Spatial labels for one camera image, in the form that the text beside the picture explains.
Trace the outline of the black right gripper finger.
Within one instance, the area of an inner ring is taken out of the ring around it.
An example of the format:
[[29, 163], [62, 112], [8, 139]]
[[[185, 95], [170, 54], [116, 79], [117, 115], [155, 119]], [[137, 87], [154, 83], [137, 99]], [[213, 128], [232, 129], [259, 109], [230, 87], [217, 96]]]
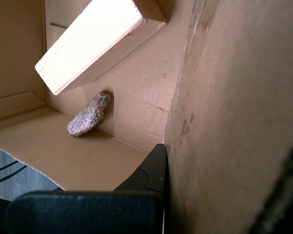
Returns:
[[38, 191], [6, 211], [10, 234], [160, 234], [163, 230], [167, 150], [157, 144], [110, 192]]

